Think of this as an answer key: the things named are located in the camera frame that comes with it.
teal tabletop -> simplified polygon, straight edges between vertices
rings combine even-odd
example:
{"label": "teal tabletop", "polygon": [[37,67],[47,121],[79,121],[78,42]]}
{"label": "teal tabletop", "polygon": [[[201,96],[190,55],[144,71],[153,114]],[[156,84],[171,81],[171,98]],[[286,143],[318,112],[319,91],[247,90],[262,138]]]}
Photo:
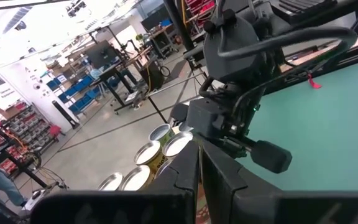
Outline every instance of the teal tabletop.
{"label": "teal tabletop", "polygon": [[264,96],[249,137],[291,151],[273,174],[250,157],[244,167],[282,190],[358,190],[358,64]]}

fluorescent light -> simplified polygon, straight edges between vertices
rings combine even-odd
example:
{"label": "fluorescent light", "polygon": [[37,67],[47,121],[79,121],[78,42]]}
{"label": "fluorescent light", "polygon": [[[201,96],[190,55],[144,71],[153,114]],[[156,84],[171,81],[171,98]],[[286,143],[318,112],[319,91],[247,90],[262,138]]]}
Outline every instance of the fluorescent light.
{"label": "fluorescent light", "polygon": [[20,7],[50,2],[50,0],[0,0],[0,8]]}

red tag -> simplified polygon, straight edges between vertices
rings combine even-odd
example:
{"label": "red tag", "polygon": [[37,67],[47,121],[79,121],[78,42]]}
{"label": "red tag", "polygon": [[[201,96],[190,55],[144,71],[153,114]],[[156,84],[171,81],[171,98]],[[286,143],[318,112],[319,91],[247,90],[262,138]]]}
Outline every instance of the red tag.
{"label": "red tag", "polygon": [[308,74],[308,77],[309,77],[309,83],[311,85],[312,88],[315,88],[315,89],[318,89],[318,88],[321,88],[322,85],[320,84],[317,84],[313,81],[313,77],[311,76],[311,74]]}

teal table surface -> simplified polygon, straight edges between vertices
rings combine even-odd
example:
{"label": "teal table surface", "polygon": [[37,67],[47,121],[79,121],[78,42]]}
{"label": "teal table surface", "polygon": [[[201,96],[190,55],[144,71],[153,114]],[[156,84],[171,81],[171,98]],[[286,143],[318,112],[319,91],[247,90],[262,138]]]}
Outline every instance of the teal table surface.
{"label": "teal table surface", "polygon": [[273,174],[250,157],[244,167],[282,190],[358,190],[358,64],[264,96],[249,137],[291,151]]}

concrete floor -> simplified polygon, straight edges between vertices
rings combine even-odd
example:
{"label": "concrete floor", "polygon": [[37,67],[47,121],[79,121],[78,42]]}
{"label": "concrete floor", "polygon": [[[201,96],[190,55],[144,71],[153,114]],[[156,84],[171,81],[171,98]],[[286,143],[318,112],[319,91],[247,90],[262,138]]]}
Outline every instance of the concrete floor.
{"label": "concrete floor", "polygon": [[[176,63],[182,60],[183,51],[181,49],[179,53],[164,60],[164,65],[172,70]],[[164,86],[184,80],[189,74],[190,68],[185,65],[181,76]],[[202,76],[197,78],[201,83],[204,80]],[[190,80],[156,94],[152,99],[168,119],[172,107],[178,102],[194,98],[199,88],[198,83]],[[113,172],[127,174],[135,168],[133,158],[138,149],[147,142],[149,133],[163,123],[149,101],[145,101],[136,111],[133,108],[125,108],[116,115],[113,109],[118,107],[118,103],[111,107],[111,99],[112,94],[109,94],[99,103],[91,105],[86,110],[86,117],[81,120],[81,127],[71,130],[42,155],[43,166],[61,176],[73,190],[96,190]],[[47,183],[45,177],[38,172],[36,175]],[[18,176],[15,184],[26,197],[30,197],[32,191],[40,187],[30,180],[27,174]],[[0,198],[6,201],[6,205],[13,211],[20,210],[8,201],[4,193],[0,192]]]}

